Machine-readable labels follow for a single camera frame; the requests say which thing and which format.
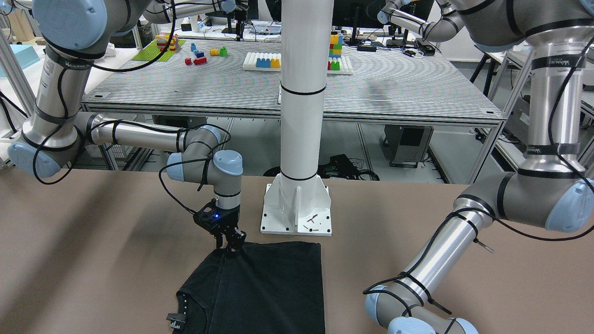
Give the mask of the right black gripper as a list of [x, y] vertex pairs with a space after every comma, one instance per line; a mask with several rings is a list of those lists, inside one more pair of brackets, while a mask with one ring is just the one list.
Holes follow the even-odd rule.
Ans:
[[222, 233], [214, 235], [216, 249], [223, 248], [224, 235], [226, 235], [228, 252], [236, 252], [244, 245], [247, 233], [239, 229], [239, 213], [240, 208], [219, 210], [219, 226]]

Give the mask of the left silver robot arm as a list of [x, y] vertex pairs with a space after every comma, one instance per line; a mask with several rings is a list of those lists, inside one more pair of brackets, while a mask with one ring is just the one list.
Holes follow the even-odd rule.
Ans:
[[509, 220], [571, 233], [593, 212], [593, 181], [579, 164], [582, 73], [593, 42], [591, 0], [440, 0], [441, 18], [428, 22], [388, 0], [378, 13], [431, 42], [450, 40], [462, 28], [482, 51], [532, 47], [529, 134], [517, 173], [499, 173], [471, 184], [407, 267], [364, 290], [367, 314], [390, 334], [475, 334], [461, 318], [443, 319], [431, 292], [478, 233]]

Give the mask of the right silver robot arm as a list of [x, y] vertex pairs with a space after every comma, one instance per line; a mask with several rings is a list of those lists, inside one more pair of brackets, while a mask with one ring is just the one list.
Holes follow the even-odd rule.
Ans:
[[95, 61], [110, 38], [129, 32], [140, 17], [157, 25], [217, 9], [240, 8], [233, 0], [34, 0], [32, 9], [47, 42], [34, 114], [24, 121], [8, 155], [20, 169], [48, 185], [88, 145], [121, 144], [170, 152], [161, 169], [173, 180], [213, 186], [214, 199], [199, 211], [184, 206], [195, 223], [216, 240], [216, 247], [239, 250], [246, 233], [238, 227], [242, 156], [221, 150], [231, 136], [214, 125], [176, 128], [116, 120], [84, 112], [81, 102]]

